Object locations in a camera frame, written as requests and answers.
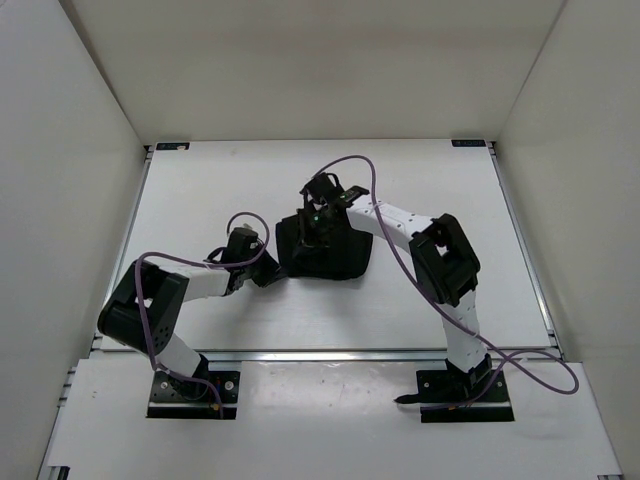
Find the black pleated skirt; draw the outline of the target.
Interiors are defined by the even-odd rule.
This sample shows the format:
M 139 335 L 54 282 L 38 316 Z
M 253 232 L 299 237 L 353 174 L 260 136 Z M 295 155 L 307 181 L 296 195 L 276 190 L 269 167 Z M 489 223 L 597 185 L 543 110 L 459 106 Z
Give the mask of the black pleated skirt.
M 310 249 L 298 243 L 298 215 L 276 224 L 278 260 L 288 277 L 343 281 L 361 277 L 367 270 L 373 235 L 354 229 L 345 218 L 337 249 Z

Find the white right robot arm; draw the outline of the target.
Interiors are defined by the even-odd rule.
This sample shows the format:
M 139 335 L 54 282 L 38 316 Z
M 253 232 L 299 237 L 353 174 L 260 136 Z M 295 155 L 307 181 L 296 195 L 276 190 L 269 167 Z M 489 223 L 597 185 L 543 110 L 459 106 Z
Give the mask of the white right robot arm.
M 293 276 L 358 278 L 376 237 L 394 254 L 408 253 L 411 278 L 442 318 L 449 391 L 467 401 L 483 390 L 491 366 L 476 313 L 480 261 L 454 216 L 417 215 L 350 189 L 332 201 L 305 201 L 295 225 Z

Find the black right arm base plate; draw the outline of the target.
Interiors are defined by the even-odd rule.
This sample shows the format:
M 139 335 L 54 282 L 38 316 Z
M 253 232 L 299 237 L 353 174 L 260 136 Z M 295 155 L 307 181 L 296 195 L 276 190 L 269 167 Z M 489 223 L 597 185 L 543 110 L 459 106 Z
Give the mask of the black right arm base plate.
M 401 406 L 418 405 L 422 423 L 513 422 L 511 400 L 503 372 L 494 371 L 470 394 L 446 370 L 418 370 L 417 392 L 397 397 Z

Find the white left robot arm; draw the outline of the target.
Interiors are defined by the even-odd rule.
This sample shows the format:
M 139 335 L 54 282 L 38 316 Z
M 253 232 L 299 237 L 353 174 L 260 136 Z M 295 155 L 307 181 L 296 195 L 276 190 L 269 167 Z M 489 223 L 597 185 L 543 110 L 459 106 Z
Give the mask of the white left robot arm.
M 147 356 L 184 398 L 217 402 L 221 387 L 210 376 L 208 360 L 175 333 L 182 305 L 229 296 L 247 281 L 266 288 L 284 277 L 279 263 L 256 244 L 241 254 L 218 247 L 202 267 L 134 261 L 103 307 L 97 328 Z

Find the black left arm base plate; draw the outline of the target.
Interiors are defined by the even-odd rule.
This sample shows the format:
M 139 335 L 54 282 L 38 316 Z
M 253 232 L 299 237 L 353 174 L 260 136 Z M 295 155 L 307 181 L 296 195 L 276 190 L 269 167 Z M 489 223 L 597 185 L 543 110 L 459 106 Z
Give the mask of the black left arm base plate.
M 209 387 L 182 381 L 158 371 L 149 393 L 146 417 L 150 419 L 235 420 L 241 372 L 208 367 L 207 381 L 220 396 L 221 405 Z

